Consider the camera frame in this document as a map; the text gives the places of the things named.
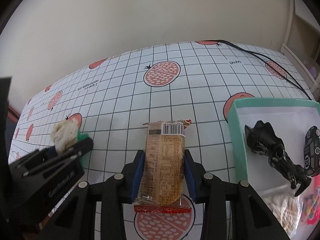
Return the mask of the biscuit packet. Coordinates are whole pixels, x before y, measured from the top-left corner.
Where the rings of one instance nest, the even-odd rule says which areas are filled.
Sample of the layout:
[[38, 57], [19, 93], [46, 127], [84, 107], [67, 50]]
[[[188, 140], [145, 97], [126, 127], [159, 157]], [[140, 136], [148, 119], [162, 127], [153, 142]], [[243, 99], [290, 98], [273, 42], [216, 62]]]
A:
[[147, 122], [145, 161], [136, 213], [190, 213], [182, 199], [184, 180], [185, 130], [190, 119]]

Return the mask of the black toy dinosaur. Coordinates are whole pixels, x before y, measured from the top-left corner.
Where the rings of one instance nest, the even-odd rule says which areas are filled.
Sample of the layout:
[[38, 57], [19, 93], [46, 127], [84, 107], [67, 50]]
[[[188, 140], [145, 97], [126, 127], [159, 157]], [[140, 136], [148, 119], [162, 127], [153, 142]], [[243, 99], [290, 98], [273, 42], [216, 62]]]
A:
[[257, 121], [253, 128], [245, 125], [247, 146], [252, 153], [268, 157], [268, 164], [275, 168], [295, 190], [295, 196], [301, 195], [311, 184], [311, 178], [305, 169], [295, 164], [285, 150], [284, 142], [277, 137], [269, 122]]

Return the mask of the black toy car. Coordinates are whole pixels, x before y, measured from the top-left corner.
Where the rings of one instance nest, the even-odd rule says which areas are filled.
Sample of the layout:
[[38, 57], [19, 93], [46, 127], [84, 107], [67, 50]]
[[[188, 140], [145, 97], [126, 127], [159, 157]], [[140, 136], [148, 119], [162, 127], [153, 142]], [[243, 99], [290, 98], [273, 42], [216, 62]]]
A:
[[312, 126], [305, 136], [304, 169], [307, 176], [319, 175], [319, 128]]

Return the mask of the rainbow fuzzy hair scrunchie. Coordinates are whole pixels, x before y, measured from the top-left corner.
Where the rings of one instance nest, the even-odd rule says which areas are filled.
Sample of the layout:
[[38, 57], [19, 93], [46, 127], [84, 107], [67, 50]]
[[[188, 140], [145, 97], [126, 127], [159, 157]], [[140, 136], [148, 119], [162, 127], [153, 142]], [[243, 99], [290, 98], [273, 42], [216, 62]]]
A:
[[319, 222], [319, 186], [313, 193], [304, 197], [300, 221], [308, 225], [315, 225]]

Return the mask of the green plastic hair clip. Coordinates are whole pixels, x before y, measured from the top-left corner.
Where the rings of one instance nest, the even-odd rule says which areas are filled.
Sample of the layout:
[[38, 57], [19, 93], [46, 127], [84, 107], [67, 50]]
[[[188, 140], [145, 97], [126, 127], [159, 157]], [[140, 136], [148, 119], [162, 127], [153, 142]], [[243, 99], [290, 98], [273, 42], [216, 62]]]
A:
[[80, 161], [83, 168], [88, 168], [89, 157], [87, 154], [93, 149], [93, 140], [89, 137], [88, 133], [81, 133], [79, 130], [76, 136], [76, 143], [79, 145], [78, 149], [81, 152]]

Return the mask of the pomegranate grid tablecloth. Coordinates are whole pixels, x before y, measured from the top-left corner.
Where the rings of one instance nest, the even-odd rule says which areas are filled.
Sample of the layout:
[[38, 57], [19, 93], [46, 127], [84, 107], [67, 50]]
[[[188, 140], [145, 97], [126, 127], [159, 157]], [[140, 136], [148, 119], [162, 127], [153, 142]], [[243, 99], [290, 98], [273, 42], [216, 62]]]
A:
[[190, 119], [186, 146], [193, 159], [234, 182], [226, 121], [235, 98], [311, 98], [280, 52], [221, 42], [184, 42], [123, 53], [67, 75], [23, 107], [11, 143], [14, 160], [52, 142], [53, 126], [75, 118], [94, 141], [84, 178], [105, 181], [145, 145], [147, 121]]

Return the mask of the bag of cotton swabs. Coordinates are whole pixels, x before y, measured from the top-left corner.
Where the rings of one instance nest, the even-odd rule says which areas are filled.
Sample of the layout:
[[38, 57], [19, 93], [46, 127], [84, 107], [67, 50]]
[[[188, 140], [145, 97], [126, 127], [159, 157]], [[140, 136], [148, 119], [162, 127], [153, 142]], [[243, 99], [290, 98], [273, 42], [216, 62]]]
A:
[[295, 197], [295, 192], [290, 188], [266, 191], [260, 196], [289, 238], [292, 239], [296, 234], [302, 215], [302, 197]]

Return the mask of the green rimmed white tray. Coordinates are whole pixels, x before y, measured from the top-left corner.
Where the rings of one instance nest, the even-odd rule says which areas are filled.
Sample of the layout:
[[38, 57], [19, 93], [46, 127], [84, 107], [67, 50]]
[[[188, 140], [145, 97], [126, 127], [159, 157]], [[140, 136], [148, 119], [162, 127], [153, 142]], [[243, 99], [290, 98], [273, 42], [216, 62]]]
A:
[[319, 103], [242, 98], [227, 114], [236, 181], [250, 239], [305, 239], [304, 207], [316, 202]]

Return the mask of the white headboard shelf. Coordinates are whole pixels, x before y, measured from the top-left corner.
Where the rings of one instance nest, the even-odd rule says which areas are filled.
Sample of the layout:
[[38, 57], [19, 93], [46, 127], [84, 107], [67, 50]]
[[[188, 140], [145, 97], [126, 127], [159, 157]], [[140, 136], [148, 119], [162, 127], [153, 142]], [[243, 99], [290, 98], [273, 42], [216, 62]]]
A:
[[319, 23], [302, 0], [289, 0], [289, 20], [281, 52], [319, 99]]

